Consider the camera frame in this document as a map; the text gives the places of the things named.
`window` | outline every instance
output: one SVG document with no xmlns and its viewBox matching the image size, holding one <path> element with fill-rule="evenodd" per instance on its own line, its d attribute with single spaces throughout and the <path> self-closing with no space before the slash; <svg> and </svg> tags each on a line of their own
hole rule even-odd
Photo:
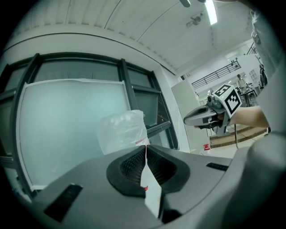
<svg viewBox="0 0 286 229">
<path fill-rule="evenodd" d="M 0 139 L 4 148 L 5 154 L 3 156 L 9 156 L 11 154 L 10 147 L 10 114 L 13 99 L 6 99 L 0 103 Z"/>
<path fill-rule="evenodd" d="M 18 86 L 18 83 L 20 82 L 20 79 L 21 79 L 25 69 L 26 69 L 26 67 L 19 68 L 19 69 L 16 69 L 15 71 L 13 71 L 11 73 L 11 76 L 7 82 L 7 85 L 4 89 L 4 91 L 14 89 Z"/>
<path fill-rule="evenodd" d="M 119 81 L 120 76 L 118 66 L 115 64 L 84 61 L 57 61 L 43 63 L 34 82 L 80 78 Z"/>
<path fill-rule="evenodd" d="M 130 68 L 128 69 L 128 74 L 129 74 L 131 84 L 140 85 L 140 86 L 144 86 L 148 88 L 151 87 L 151 83 L 149 81 L 148 75 L 132 70 Z"/>
<path fill-rule="evenodd" d="M 134 91 L 139 110 L 143 111 L 146 128 L 157 125 L 159 94 Z"/>
<path fill-rule="evenodd" d="M 170 148 L 168 137 L 166 131 L 162 131 L 149 138 L 151 145 L 163 146 L 165 148 Z"/>
<path fill-rule="evenodd" d="M 26 87 L 20 103 L 21 155 L 37 186 L 103 156 L 97 138 L 100 120 L 129 110 L 123 83 L 109 81 L 45 81 Z"/>
<path fill-rule="evenodd" d="M 96 80 L 93 88 L 70 89 L 80 81 L 72 81 L 72 85 L 62 81 L 64 85 L 56 88 L 50 81 L 82 78 Z M 41 81 L 46 82 L 26 86 Z M 13 110 L 12 101 L 18 102 Z M 17 116 L 20 102 L 21 115 Z M 36 54 L 7 64 L 0 77 L 1 156 L 11 156 L 15 150 L 13 156 L 22 157 L 14 160 L 14 165 L 21 174 L 23 190 L 33 198 L 33 185 L 44 187 L 81 161 L 100 157 L 97 123 L 129 106 L 144 112 L 151 144 L 177 149 L 177 137 L 154 72 L 123 59 L 88 53 Z M 18 125 L 18 131 L 16 127 L 10 130 L 10 123 Z"/>
</svg>

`ceiling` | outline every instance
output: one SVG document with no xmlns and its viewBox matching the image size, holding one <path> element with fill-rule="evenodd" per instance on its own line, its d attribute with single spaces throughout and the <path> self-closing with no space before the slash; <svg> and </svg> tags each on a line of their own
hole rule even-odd
<svg viewBox="0 0 286 229">
<path fill-rule="evenodd" d="M 12 37 L 43 26 L 81 25 L 120 34 L 152 52 L 176 74 L 195 69 L 249 40 L 251 17 L 241 3 L 215 3 L 218 23 L 210 26 L 205 6 L 191 0 L 42 0 L 23 18 Z M 203 14 L 199 25 L 186 24 Z"/>
</svg>

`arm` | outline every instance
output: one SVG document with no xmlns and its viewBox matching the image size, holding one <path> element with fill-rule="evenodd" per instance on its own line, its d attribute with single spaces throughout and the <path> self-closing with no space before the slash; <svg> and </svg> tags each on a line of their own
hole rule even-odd
<svg viewBox="0 0 286 229">
<path fill-rule="evenodd" d="M 231 118 L 229 124 L 240 124 L 251 127 L 269 127 L 260 106 L 239 108 Z"/>
</svg>

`wall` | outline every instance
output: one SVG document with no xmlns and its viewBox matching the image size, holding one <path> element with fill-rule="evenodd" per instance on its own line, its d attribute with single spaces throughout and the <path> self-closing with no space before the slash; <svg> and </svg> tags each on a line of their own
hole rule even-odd
<svg viewBox="0 0 286 229">
<path fill-rule="evenodd" d="M 171 90 L 171 87 L 176 85 L 178 80 L 171 72 L 162 66 L 158 67 L 154 72 L 168 106 L 169 113 L 171 115 L 176 131 L 180 150 L 184 152 L 190 152 L 185 126 L 181 118 L 181 114 L 179 113 L 177 102 Z"/>
<path fill-rule="evenodd" d="M 0 72 L 6 64 L 34 56 L 55 52 L 84 52 L 98 55 L 105 55 L 116 59 L 125 59 L 126 62 L 135 64 L 149 71 L 155 71 L 162 93 L 165 97 L 177 138 L 180 136 L 180 146 L 184 151 L 189 152 L 186 133 L 182 131 L 181 118 L 178 118 L 177 103 L 171 91 L 171 86 L 178 82 L 178 79 L 165 70 L 156 61 L 145 54 L 119 42 L 101 38 L 98 36 L 83 34 L 52 34 L 24 40 L 12 47 L 9 47 L 0 59 Z"/>
<path fill-rule="evenodd" d="M 184 80 L 176 84 L 172 87 L 172 91 L 180 108 L 182 118 L 193 109 L 200 106 L 197 96 L 188 81 Z M 205 129 L 200 130 L 193 126 L 185 125 L 185 130 L 189 141 L 189 147 L 191 150 L 196 150 L 195 153 L 199 153 L 200 150 L 203 149 L 204 144 L 209 144 L 209 138 Z"/>
</svg>

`metal frame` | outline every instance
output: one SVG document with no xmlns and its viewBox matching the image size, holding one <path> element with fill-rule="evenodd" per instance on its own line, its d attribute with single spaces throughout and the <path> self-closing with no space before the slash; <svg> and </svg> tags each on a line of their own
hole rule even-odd
<svg viewBox="0 0 286 229">
<path fill-rule="evenodd" d="M 129 78 L 129 73 L 127 70 L 127 65 L 124 59 L 121 59 L 121 70 L 122 70 L 122 78 L 125 81 L 126 91 L 129 98 L 129 103 L 131 110 L 138 110 L 138 104 L 135 98 L 134 90 L 132 89 L 132 84 Z"/>
<path fill-rule="evenodd" d="M 252 43 L 251 47 L 249 48 L 248 52 L 246 55 L 249 55 L 249 54 L 257 54 L 257 50 L 256 50 L 256 47 L 255 47 L 255 44 L 254 42 Z"/>
<path fill-rule="evenodd" d="M 17 138 L 16 138 L 17 131 L 18 131 L 17 125 L 16 125 L 17 115 L 19 114 L 18 113 L 19 102 L 20 102 L 20 98 L 22 95 L 22 90 L 24 88 L 24 85 L 33 83 L 37 75 L 37 72 L 39 71 L 41 67 L 41 64 L 45 62 L 50 62 L 50 61 L 92 61 L 92 62 L 117 65 L 118 75 L 119 75 L 118 83 L 123 83 L 124 85 L 124 90 L 128 98 L 130 109 L 132 110 L 138 109 L 138 104 L 135 98 L 134 90 L 138 90 L 141 92 L 147 92 L 147 93 L 156 93 L 160 96 L 161 100 L 163 101 L 164 109 L 166 110 L 169 121 L 148 129 L 147 131 L 148 137 L 152 137 L 158 134 L 159 132 L 166 130 L 170 148 L 177 149 L 178 147 L 177 136 L 173 128 L 171 116 L 166 106 L 166 101 L 161 93 L 161 89 L 160 89 L 159 83 L 156 79 L 154 72 L 150 72 L 146 69 L 133 65 L 131 63 L 126 63 L 124 59 L 115 59 L 115 58 L 110 58 L 110 57 L 106 57 L 102 55 L 95 55 L 95 54 L 90 54 L 90 53 L 63 52 L 63 53 L 51 53 L 51 54 L 45 54 L 45 55 L 36 54 L 34 57 L 23 59 L 21 61 L 17 61 L 10 65 L 7 64 L 0 77 L 0 85 L 1 85 L 0 89 L 2 90 L 2 91 L 0 90 L 0 102 L 8 98 L 13 98 L 11 116 L 10 116 L 10 130 L 11 130 L 10 138 L 11 138 L 11 143 L 12 143 L 11 144 L 12 156 L 14 159 L 13 167 L 16 169 L 18 173 L 19 181 L 24 191 L 30 198 L 33 198 L 36 195 L 37 191 L 33 190 L 36 188 L 34 188 L 32 184 L 28 183 L 26 176 L 25 176 L 25 172 L 23 168 L 21 167 L 20 157 L 19 157 L 18 150 L 17 150 L 18 146 L 17 146 Z M 19 81 L 17 88 L 4 92 L 5 86 L 11 76 L 11 73 L 22 67 L 26 67 L 26 69 Z M 148 87 L 144 87 L 140 85 L 132 85 L 129 74 L 128 74 L 129 68 L 132 70 L 138 71 L 140 73 L 146 74 L 152 87 L 148 88 Z"/>
<path fill-rule="evenodd" d="M 195 81 L 194 83 L 192 83 L 192 86 L 194 87 L 194 89 L 198 89 L 240 68 L 241 65 L 238 63 L 238 61 L 235 61 L 231 64 L 224 66 L 223 68 L 220 68 L 215 72 L 212 72 L 211 74 L 205 76 L 204 78 Z"/>
<path fill-rule="evenodd" d="M 16 169 L 16 165 L 12 157 L 0 156 L 0 164 L 3 168 Z"/>
<path fill-rule="evenodd" d="M 18 177 L 20 180 L 21 185 L 23 186 L 23 189 L 25 190 L 26 194 L 33 198 L 36 194 L 31 191 L 30 185 L 26 180 L 26 176 L 24 174 L 23 168 L 21 167 L 21 162 L 17 150 L 17 140 L 16 140 L 16 123 L 17 123 L 17 113 L 18 113 L 18 105 L 19 100 L 21 97 L 22 89 L 26 82 L 29 81 L 29 78 L 31 77 L 33 70 L 35 69 L 39 54 L 35 54 L 35 56 L 31 59 L 30 63 L 28 64 L 27 68 L 25 69 L 22 78 L 19 81 L 19 84 L 16 89 L 16 93 L 14 95 L 14 99 L 12 102 L 12 108 L 11 108 L 11 118 L 10 118 L 10 138 L 11 138 L 11 147 L 12 147 L 12 156 L 15 161 L 16 165 L 16 171 L 18 173 Z"/>
</svg>

